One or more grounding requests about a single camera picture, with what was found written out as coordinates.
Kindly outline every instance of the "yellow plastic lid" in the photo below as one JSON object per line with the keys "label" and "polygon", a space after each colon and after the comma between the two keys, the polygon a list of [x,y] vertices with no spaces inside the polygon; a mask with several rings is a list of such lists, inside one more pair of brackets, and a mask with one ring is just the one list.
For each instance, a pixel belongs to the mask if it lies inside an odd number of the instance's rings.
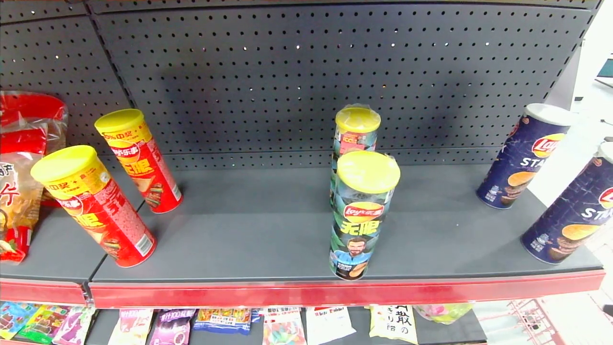
{"label": "yellow plastic lid", "polygon": [[96,150],[91,146],[70,146],[43,157],[34,164],[30,174],[36,181],[47,184],[76,174],[96,158]]}
{"label": "yellow plastic lid", "polygon": [[335,121],[337,126],[345,131],[368,133],[379,128],[381,116],[369,108],[345,107],[337,112]]}
{"label": "yellow plastic lid", "polygon": [[110,112],[94,122],[98,132],[112,133],[138,125],[145,120],[145,115],[138,109],[123,109]]}
{"label": "yellow plastic lid", "polygon": [[400,168],[393,157],[371,151],[353,151],[338,159],[338,177],[358,192],[389,192],[400,180]]}

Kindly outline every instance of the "red chip can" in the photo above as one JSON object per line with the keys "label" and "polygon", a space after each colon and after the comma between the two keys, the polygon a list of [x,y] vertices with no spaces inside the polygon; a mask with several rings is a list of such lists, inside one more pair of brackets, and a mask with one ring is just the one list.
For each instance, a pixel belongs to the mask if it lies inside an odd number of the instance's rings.
{"label": "red chip can", "polygon": [[132,267],[153,254],[155,238],[93,147],[78,145],[53,152],[30,173],[117,265]]}
{"label": "red chip can", "polygon": [[183,201],[143,112],[123,109],[99,118],[94,126],[109,144],[154,213],[172,211]]}

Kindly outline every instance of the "red snack bag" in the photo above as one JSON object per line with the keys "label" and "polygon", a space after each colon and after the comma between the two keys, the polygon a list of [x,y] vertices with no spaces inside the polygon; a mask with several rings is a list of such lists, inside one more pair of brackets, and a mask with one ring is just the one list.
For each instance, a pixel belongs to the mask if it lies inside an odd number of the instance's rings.
{"label": "red snack bag", "polygon": [[[66,147],[68,108],[59,99],[41,93],[23,91],[0,91],[0,126],[2,132],[47,126],[47,149],[45,154]],[[60,207],[44,190],[43,206]]]}
{"label": "red snack bag", "polygon": [[45,153],[46,126],[0,134],[0,260],[20,263],[39,218],[43,186],[30,169]]}

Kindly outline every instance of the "store shelf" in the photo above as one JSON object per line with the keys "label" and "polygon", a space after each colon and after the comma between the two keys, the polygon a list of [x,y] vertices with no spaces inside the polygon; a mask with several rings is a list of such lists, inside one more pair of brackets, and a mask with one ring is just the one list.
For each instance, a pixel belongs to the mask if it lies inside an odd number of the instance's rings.
{"label": "store shelf", "polygon": [[[329,345],[401,345],[403,341],[385,338],[370,338],[370,311],[361,307],[349,308],[351,324],[356,333],[343,339],[331,341]],[[94,323],[86,345],[107,345],[113,327],[119,319],[119,311],[102,310]],[[303,313],[302,322],[306,330],[306,317]],[[428,321],[415,315],[417,340],[420,345],[439,345],[454,343],[484,343],[485,333],[473,311],[464,315],[451,325],[441,325]],[[256,322],[251,325],[251,333],[244,335],[227,335],[209,333],[206,331],[191,331],[189,343],[192,345],[204,344],[234,344],[234,345],[260,345],[262,344],[263,323]]]}
{"label": "store shelf", "polygon": [[[113,173],[132,205],[142,198],[123,172]],[[84,304],[88,282],[105,253],[63,210],[41,210],[26,259],[0,263],[0,298],[54,304]]]}
{"label": "store shelf", "polygon": [[545,209],[530,192],[507,211],[477,199],[487,169],[403,166],[368,272],[354,282],[328,266],[329,168],[178,171],[184,203],[140,211],[156,252],[128,269],[104,260],[89,286],[98,308],[428,304],[597,289],[604,270],[589,250],[554,266],[520,245]]}

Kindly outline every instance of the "white lid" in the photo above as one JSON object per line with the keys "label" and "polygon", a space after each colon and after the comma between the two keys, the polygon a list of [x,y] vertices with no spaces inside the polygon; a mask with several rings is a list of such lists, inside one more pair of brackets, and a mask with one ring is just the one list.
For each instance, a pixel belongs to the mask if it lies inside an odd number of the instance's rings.
{"label": "white lid", "polygon": [[537,120],[557,126],[570,126],[577,120],[577,114],[544,103],[528,104],[524,112]]}
{"label": "white lid", "polygon": [[613,142],[604,142],[600,144],[596,157],[603,157],[610,163],[613,163]]}

